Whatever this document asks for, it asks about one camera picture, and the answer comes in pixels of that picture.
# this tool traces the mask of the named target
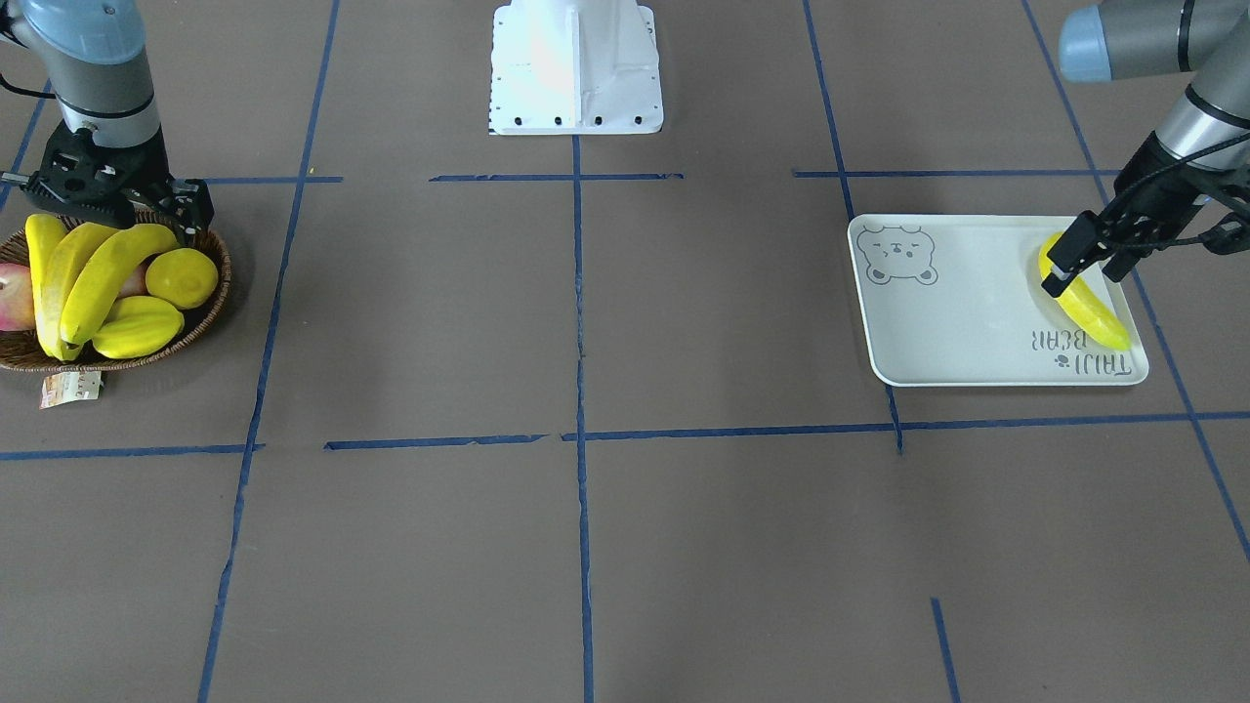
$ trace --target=wicker basket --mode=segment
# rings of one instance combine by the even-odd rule
[[[176,223],[159,213],[140,210],[135,213],[135,218],[140,223],[160,223],[170,226],[174,231],[179,231]],[[82,223],[82,220],[72,218],[61,218],[61,221],[65,223],[66,229],[72,229]],[[159,362],[195,341],[209,329],[209,325],[218,318],[221,306],[225,304],[226,293],[230,290],[230,254],[226,251],[225,243],[212,230],[198,234],[190,245],[206,254],[218,265],[218,289],[199,308],[182,311],[186,319],[182,331],[160,352],[138,359],[109,359],[88,345],[78,359],[60,362],[44,354],[34,330],[0,331],[0,368],[34,373],[116,372]],[[30,251],[26,248],[25,229],[18,230],[16,234],[0,245],[0,261],[21,264],[24,266],[30,265]]]

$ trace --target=white tray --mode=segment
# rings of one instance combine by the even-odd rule
[[[1150,370],[1124,291],[1082,274],[1129,329],[1116,352],[1044,290],[1038,250],[1072,218],[860,215],[846,229],[872,372],[891,385],[1132,385]]]

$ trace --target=black cable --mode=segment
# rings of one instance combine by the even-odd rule
[[[1116,194],[1115,198],[1111,199],[1110,203],[1108,203],[1106,208],[1102,211],[1108,213],[1109,216],[1100,218],[1102,220],[1102,225],[1105,228],[1110,229],[1115,224],[1115,220],[1119,219],[1120,216],[1122,216],[1122,213],[1119,213],[1116,210],[1122,206],[1124,201],[1128,200],[1130,195],[1132,195],[1138,190],[1141,190],[1141,188],[1145,186],[1146,184],[1149,184],[1150,181],[1152,181],[1152,180],[1158,179],[1159,176],[1162,176],[1162,175],[1165,175],[1165,174],[1168,174],[1170,171],[1174,171],[1174,170],[1184,166],[1185,164],[1189,164],[1191,161],[1196,161],[1196,160],[1204,158],[1204,156],[1210,156],[1211,154],[1215,154],[1216,151],[1222,151],[1222,150],[1225,150],[1225,149],[1228,149],[1230,146],[1236,146],[1238,144],[1241,144],[1242,141],[1246,141],[1246,140],[1250,140],[1250,131],[1248,131],[1248,133],[1245,133],[1242,135],[1239,135],[1239,136],[1234,136],[1232,139],[1225,139],[1224,141],[1220,141],[1218,144],[1212,144],[1211,146],[1208,146],[1206,149],[1202,149],[1200,151],[1195,151],[1195,153],[1192,153],[1192,154],[1190,154],[1190,155],[1188,155],[1188,156],[1185,156],[1182,159],[1178,159],[1176,161],[1172,161],[1171,164],[1168,164],[1166,166],[1156,169],[1156,170],[1154,170],[1154,171],[1151,171],[1151,173],[1149,173],[1149,174],[1139,178],[1136,181],[1134,181],[1132,184],[1130,184],[1129,188],[1125,188],[1124,190],[1121,190],[1119,194]],[[1200,234],[1198,236],[1190,236],[1190,238],[1186,238],[1186,239],[1174,239],[1171,241],[1129,243],[1129,241],[1114,241],[1114,240],[1109,239],[1106,235],[1104,235],[1102,233],[1098,233],[1098,239],[1099,239],[1099,244],[1102,244],[1104,246],[1106,246],[1109,249],[1116,249],[1116,250],[1119,250],[1119,249],[1128,249],[1128,250],[1160,250],[1161,251],[1164,249],[1170,249],[1172,246],[1188,246],[1188,245],[1191,245],[1191,244],[1202,244],[1208,239],[1210,239],[1209,235],[1210,235],[1210,231],[1204,231],[1202,234]]]
[[[0,74],[0,88],[4,88],[9,93],[16,93],[18,95],[25,95],[26,98],[40,98],[49,100],[56,98],[55,93],[44,93],[41,90],[28,90],[25,88],[18,88],[16,85],[9,83],[4,79],[4,74]]]

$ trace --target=light blue joint cap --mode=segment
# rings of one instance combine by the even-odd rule
[[[88,64],[125,64],[144,50],[134,0],[22,0],[22,15],[49,44]]]
[[[1111,80],[1111,55],[1106,50],[1098,5],[1068,15],[1059,33],[1059,70],[1072,83]]]

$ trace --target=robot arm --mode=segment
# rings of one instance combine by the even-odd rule
[[[208,185],[169,173],[134,0],[8,0],[0,39],[42,61],[62,116],[39,170],[2,173],[5,183],[40,209],[118,228],[134,224],[135,204],[188,233],[209,225]]]
[[[1161,13],[1164,5],[1174,11]],[[1236,8],[1228,0],[1108,0],[1098,9],[1114,11],[1101,13],[1096,31],[1065,26],[1061,65],[1065,74],[1076,66],[1071,73],[1078,80],[1200,69],[1120,171],[1111,203],[1099,214],[1081,213],[1050,250],[1054,265],[1042,281],[1050,295],[1059,296],[1078,274],[1104,259],[1102,273],[1119,281],[1152,251],[1179,244],[1200,243],[1215,254],[1250,249],[1246,5],[1245,0]],[[1088,18],[1089,10],[1080,13]],[[1201,26],[1195,26],[1200,19]],[[1102,34],[1101,43],[1096,34]],[[1212,199],[1229,215],[1210,230],[1179,240]]]

